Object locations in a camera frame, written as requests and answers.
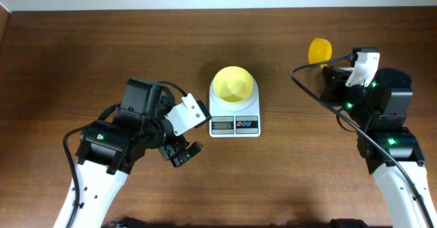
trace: digital kitchen scale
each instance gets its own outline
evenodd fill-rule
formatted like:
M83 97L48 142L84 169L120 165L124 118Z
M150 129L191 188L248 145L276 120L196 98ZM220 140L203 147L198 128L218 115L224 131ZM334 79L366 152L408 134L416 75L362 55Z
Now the digital kitchen scale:
M261 133L259 120L258 85L253 79L249 97L239 103L230 103L219 98L213 82L210 86L210 135L211 137L258 137Z

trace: yellow cup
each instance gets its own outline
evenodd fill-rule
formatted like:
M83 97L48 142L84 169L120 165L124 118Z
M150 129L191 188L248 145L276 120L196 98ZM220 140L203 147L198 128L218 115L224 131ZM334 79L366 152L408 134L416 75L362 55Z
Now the yellow cup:
M253 78L244 68L230 66L218 71L212 86L221 100L243 102L252 94Z
M315 38L308 50L308 61L310 64L327 61L333 54L333 47L328 40L322 38Z

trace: wooden table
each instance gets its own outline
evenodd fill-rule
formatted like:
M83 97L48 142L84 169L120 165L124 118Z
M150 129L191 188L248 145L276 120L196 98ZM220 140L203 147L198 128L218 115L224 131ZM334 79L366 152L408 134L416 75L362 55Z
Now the wooden table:
M376 46L380 67L412 75L406 125L437 203L437 8L14 12L0 53L0 226L54 224L71 180L62 137L120 102L130 77L172 81L208 104L225 66L246 68L258 82L261 136L191 130L186 138L205 147L179 169L146 152L105 222L389 225L356 135L290 80L317 37L331 41L333 57ZM320 92L320 70L300 78ZM79 136L70 144L75 152Z

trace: black cable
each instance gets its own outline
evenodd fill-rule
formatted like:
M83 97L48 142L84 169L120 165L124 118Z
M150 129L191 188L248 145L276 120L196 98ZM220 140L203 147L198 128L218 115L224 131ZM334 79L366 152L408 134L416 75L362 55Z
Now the black cable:
M341 107L339 110L337 110L339 113L343 110L343 107ZM349 130L346 127L343 126L343 124L340 121L340 117L338 115L335 116L337 118L337 123L340 125L341 128L343 128L347 132L355 132L354 130Z
M423 201L423 197L419 194L416 186L414 185L414 183L410 179L410 176L408 176L408 174L405 172L404 168L389 153L387 153L381 146L379 146L371 137L369 137L365 132L363 132L352 120L348 119L346 116L344 116L343 114L341 114L340 112L335 110L329 103L318 98L312 91L310 91L308 88L306 88L294 76L295 72L297 72L299 70L303 70L305 68L314 68L314 67L318 67L322 64L334 63L336 61L341 61L341 60L350 59L350 58L351 58L351 55L347 55L344 57L331 59L328 61L321 61L319 63L307 64L307 65L304 65L304 66L301 66L301 67L298 67L298 68L295 68L294 70L292 70L290 72L290 76L291 76L292 80L295 82L295 84L297 84L297 86L299 86L303 91L305 91L314 100L319 102L322 106L324 106L329 111L333 112L335 115L340 117L343 121L348 123L351 127L353 127L356 130L357 133L361 134L361 136L363 136L370 144L372 144L379 152L381 152L381 154L385 155L388 159L390 159L392 161L392 163L399 169L399 171L401 172L401 174L403 175L403 177L407 181L411 191L413 192L414 196L416 197L417 201L419 202L419 206L421 207L423 214L425 215L425 219L426 219L429 227L434 228L434 224L432 223L431 216L429 215L429 212L425 206L425 202Z
M370 126L371 122L372 122L373 119L374 119L375 117L377 117L378 115L381 115L381 113L380 113L379 111L375 111L375 112L373 112L373 114L370 115L370 117L369 117L369 119L367 120L366 125L365 125L365 127L364 127L364 130L363 130L364 132L367 133L367 130L369 129L369 126Z
M107 109L105 109L105 110L100 114L100 116L98 117L98 119L99 119L99 120L106 120L107 117L108 117L110 114L112 114L112 112L114 112L114 110L115 110L117 107L120 107L120 105L121 105L121 104L114 104L114 105L111 105L111 106L107 107Z
M71 153L70 150L68 149L68 137L71 136L72 134L82 131L83 129L85 129L88 125L86 126L82 126L80 128L76 128L74 130L72 130L71 132L67 133L64 136L64 150L66 152L67 155L67 159L68 159L68 164L70 165L70 170L71 170L71 175L73 176L73 183L74 183L74 193L76 195L76 197L74 198L74 203L73 203L73 211L71 213L70 216L70 220L67 223L67 228L70 228L73 225L73 221L74 221L74 217L76 217L76 213L77 210L79 208L79 201L81 200L81 192L79 190L79 181L77 180L77 174L76 174L76 169L74 168L74 162L73 162L73 157L71 157Z
M170 86L176 88L178 91L180 91L180 93L182 93L183 96L187 96L188 95L181 87L178 87L176 84L174 84L172 82L169 82L169 81L158 81L158 83L165 84L165 85L170 85Z

